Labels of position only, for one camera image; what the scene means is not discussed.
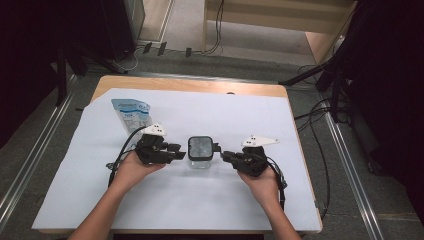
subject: table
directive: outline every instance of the table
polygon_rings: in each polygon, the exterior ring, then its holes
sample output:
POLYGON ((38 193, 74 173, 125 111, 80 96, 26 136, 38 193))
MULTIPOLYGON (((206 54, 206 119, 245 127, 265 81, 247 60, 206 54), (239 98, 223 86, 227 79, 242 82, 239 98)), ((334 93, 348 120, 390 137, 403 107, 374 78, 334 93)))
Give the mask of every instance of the table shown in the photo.
MULTIPOLYGON (((187 149, 185 142, 190 136, 209 135, 223 150, 229 151, 241 151, 240 143, 250 136, 251 129, 264 136, 278 136, 282 144, 266 146, 265 152, 274 156, 289 184, 285 191, 286 214, 298 231, 321 231, 322 223, 284 87, 124 76, 105 76, 100 80, 33 229, 43 233, 75 229, 106 190, 109 170, 105 164, 114 161, 127 138, 110 103, 117 96, 149 103, 153 121, 156 119, 168 131, 165 140, 181 144, 182 151, 187 149), (273 117, 250 118, 252 114, 246 109, 251 108, 258 116, 273 117), (286 124, 269 127, 279 119, 285 119, 286 124)), ((174 161, 146 178, 124 198, 112 230, 114 233, 257 234, 271 232, 271 227, 235 170, 215 154, 210 169, 194 170, 185 161, 174 161)))
MULTIPOLYGON (((203 51, 207 20, 216 20, 220 3, 205 0, 203 51)), ((345 34, 356 4, 352 0, 225 0, 222 21, 305 31, 315 61, 320 64, 345 34)))

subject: snack bag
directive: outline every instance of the snack bag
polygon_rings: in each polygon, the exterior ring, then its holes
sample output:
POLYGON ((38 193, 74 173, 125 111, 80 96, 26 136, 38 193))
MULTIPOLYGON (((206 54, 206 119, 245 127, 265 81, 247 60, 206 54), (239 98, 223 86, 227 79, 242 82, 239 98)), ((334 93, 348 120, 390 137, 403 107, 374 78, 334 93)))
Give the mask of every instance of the snack bag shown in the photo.
POLYGON ((149 104, 135 99, 112 99, 111 101, 128 135, 139 127, 152 125, 149 104))

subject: white surface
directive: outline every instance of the white surface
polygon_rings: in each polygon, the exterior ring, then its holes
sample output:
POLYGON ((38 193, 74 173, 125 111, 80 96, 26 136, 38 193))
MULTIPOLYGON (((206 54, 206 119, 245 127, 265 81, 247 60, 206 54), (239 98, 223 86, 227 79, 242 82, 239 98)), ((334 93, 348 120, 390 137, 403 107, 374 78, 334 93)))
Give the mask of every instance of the white surface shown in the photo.
MULTIPOLYGON (((222 150, 240 152, 246 135, 280 140, 265 146, 284 172, 285 211, 298 231, 320 231, 311 183, 286 98, 111 89, 84 109, 69 150, 50 186, 34 229, 75 229, 106 190, 127 133, 110 99, 151 106, 165 141, 187 150, 191 136, 210 136, 222 150)), ((209 169, 191 169, 188 157, 148 176, 124 198, 113 229, 270 230, 263 210, 231 164, 215 153, 209 169)))

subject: hand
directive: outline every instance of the hand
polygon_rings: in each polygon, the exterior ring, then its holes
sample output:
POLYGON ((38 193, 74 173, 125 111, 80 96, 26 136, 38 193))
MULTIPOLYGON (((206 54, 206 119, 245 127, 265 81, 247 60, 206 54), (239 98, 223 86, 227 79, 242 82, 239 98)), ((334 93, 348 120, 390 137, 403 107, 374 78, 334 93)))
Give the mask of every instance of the hand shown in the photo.
POLYGON ((249 186, 256 201, 265 207, 269 204, 278 204, 278 185, 274 171, 267 167, 259 177, 251 177, 237 171, 240 178, 249 186))
POLYGON ((147 175, 163 167, 165 164, 143 164, 137 154, 131 151, 119 165, 111 186, 118 186, 120 189, 129 191, 147 175))

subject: tabletop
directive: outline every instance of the tabletop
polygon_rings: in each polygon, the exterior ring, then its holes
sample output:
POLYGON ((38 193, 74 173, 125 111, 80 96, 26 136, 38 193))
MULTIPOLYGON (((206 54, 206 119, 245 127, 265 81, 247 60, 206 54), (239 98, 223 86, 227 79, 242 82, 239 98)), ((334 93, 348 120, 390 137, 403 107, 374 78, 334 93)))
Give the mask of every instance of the tabletop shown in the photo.
MULTIPOLYGON (((33 229, 75 229, 106 190, 109 170, 128 137, 111 99, 151 106, 165 140, 187 150, 191 136, 210 136, 223 151, 240 152, 251 134, 278 138, 264 147, 283 170, 285 212, 297 231, 316 233, 322 223, 282 86, 225 81, 105 76, 84 109, 68 153, 56 173, 33 229)), ((268 233, 271 226, 231 164, 215 154, 209 169, 190 169, 187 156, 145 179, 124 198, 115 233, 268 233)))

